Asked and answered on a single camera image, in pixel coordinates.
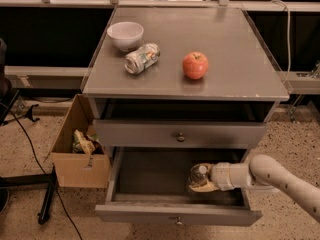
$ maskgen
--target soda can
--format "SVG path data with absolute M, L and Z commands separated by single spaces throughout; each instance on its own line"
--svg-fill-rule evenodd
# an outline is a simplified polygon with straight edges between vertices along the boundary
M 125 56 L 125 68 L 130 74 L 138 75 L 158 61 L 160 48 L 154 43 L 147 43 L 138 50 Z

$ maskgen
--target apple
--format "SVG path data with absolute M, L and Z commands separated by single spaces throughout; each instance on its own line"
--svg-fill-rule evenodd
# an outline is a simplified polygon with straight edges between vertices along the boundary
M 207 57 L 201 52 L 188 53 L 183 61 L 182 68 L 184 74 L 190 79 L 200 79 L 208 71 L 209 62 Z

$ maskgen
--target bowl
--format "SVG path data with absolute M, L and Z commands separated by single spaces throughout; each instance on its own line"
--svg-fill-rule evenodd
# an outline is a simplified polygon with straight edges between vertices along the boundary
M 107 34 L 115 47 L 121 51 L 135 50 L 141 44 L 144 28 L 136 22 L 119 22 L 107 29 Z

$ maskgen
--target floor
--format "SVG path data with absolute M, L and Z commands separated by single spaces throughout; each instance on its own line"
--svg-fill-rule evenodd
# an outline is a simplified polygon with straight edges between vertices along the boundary
M 48 153 L 61 127 L 70 102 L 43 103 L 34 108 L 40 120 L 20 119 L 30 135 L 37 157 L 47 172 L 52 168 Z M 320 114 L 310 103 L 298 107 L 297 123 L 291 123 L 286 105 L 277 108 L 267 133 L 250 156 L 263 153 L 274 157 L 298 177 L 320 185 Z M 16 122 L 0 127 L 0 176 L 41 173 L 28 139 Z M 252 210 L 263 217 L 251 227 L 139 225 L 105 223 L 95 215 L 103 204 L 105 190 L 59 188 L 63 202 L 83 239 L 319 239 L 320 225 L 285 194 L 248 192 Z M 38 224 L 45 186 L 12 187 L 10 200 L 0 215 L 0 239 L 79 239 L 64 213 L 57 195 L 50 220 Z

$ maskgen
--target cardboard box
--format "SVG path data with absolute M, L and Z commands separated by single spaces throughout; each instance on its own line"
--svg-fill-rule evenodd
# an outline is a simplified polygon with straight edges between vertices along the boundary
M 88 169 L 85 167 L 89 155 L 72 153 L 74 131 L 86 132 L 92 127 L 92 121 L 88 99 L 76 95 L 50 153 L 61 187 L 106 188 L 108 185 L 110 160 L 107 154 L 95 154 L 92 168 Z

